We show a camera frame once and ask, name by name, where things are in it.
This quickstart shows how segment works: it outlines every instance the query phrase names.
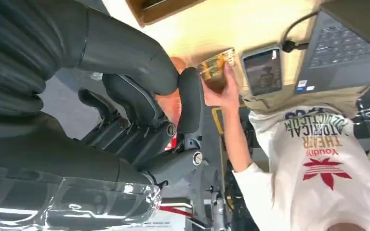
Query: sticker on laptop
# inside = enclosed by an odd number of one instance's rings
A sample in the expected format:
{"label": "sticker on laptop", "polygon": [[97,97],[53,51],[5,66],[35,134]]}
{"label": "sticker on laptop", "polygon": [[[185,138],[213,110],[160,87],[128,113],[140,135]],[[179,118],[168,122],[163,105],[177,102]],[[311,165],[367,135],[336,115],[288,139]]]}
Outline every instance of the sticker on laptop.
{"label": "sticker on laptop", "polygon": [[298,88],[305,87],[307,85],[307,80],[300,80],[299,84],[297,84]]}

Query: red leaf logo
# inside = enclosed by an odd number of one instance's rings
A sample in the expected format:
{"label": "red leaf logo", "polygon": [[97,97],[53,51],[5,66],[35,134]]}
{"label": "red leaf logo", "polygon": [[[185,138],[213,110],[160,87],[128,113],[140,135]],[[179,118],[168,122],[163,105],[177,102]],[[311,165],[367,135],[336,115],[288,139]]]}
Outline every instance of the red leaf logo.
{"label": "red leaf logo", "polygon": [[338,165],[341,165],[341,162],[330,161],[330,158],[325,158],[323,160],[316,160],[310,158],[310,162],[304,163],[303,166],[308,167],[303,176],[304,180],[309,180],[316,175],[320,174],[323,182],[334,190],[334,177],[333,175],[345,179],[352,179],[350,175],[338,168]]}

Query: red strap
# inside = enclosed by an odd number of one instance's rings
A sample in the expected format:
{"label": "red strap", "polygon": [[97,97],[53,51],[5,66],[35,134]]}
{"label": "red strap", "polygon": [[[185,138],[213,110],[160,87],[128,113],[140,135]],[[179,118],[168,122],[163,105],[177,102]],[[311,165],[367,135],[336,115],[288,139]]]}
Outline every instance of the red strap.
{"label": "red strap", "polygon": [[171,212],[171,213],[185,215],[185,216],[190,217],[190,218],[192,218],[194,216],[192,213],[184,212],[184,211],[179,210],[179,209],[174,208],[174,207],[160,206],[159,209],[162,210],[162,211],[167,211],[167,212]]}

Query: white t-shirt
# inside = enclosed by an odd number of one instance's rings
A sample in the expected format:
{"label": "white t-shirt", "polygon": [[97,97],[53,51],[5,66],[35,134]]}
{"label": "white t-shirt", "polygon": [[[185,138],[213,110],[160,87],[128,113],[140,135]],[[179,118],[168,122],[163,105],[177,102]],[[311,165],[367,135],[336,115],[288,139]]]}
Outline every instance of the white t-shirt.
{"label": "white t-shirt", "polygon": [[270,173],[253,163],[234,175],[261,231],[326,231],[337,223],[370,231],[370,153],[350,119],[326,105],[249,119]]}

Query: hand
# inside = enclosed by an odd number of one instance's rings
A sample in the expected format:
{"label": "hand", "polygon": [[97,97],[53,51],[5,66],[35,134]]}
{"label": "hand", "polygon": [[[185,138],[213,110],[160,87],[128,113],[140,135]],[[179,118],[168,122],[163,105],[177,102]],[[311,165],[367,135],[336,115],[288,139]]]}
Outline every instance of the hand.
{"label": "hand", "polygon": [[238,83],[228,62],[224,65],[223,73],[226,78],[226,86],[221,94],[212,91],[202,79],[205,103],[207,106],[220,106],[223,111],[239,111]]}

